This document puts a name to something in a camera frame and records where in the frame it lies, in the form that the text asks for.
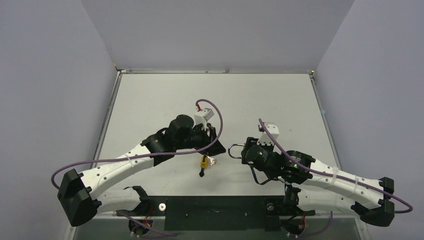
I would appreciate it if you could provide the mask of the yellow padlock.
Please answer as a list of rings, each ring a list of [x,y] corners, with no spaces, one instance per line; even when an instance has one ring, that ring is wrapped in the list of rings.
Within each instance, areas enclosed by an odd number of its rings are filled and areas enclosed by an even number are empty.
[[[200,161],[200,172],[199,176],[202,178],[205,175],[205,170],[212,168],[213,166],[219,166],[218,161],[208,155],[203,155]]]

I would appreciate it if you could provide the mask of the large brass padlock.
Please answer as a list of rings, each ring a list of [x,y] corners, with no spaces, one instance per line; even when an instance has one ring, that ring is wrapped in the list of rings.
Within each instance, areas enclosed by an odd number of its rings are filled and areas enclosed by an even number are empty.
[[[231,159],[241,160],[243,158],[242,151],[244,147],[244,143],[233,143],[228,146],[227,154]]]

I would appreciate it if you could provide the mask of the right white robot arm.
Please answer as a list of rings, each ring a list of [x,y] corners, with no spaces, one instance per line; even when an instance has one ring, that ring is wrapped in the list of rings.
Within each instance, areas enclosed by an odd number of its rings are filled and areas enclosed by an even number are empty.
[[[356,176],[309,154],[296,150],[278,153],[274,147],[271,142],[248,137],[241,151],[241,162],[263,172],[271,181],[284,182],[282,207],[287,213],[326,210],[353,215],[377,227],[392,223],[393,179]]]

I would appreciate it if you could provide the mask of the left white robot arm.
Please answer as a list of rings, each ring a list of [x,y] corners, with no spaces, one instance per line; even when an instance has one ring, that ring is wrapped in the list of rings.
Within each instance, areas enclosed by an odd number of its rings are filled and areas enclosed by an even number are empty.
[[[188,115],[178,115],[168,127],[148,136],[122,156],[96,168],[67,171],[58,188],[58,200],[73,227],[81,226],[95,215],[126,210],[143,215],[149,209],[148,196],[141,186],[109,189],[131,175],[155,167],[183,150],[209,157],[224,154],[219,133],[210,123],[195,124]]]

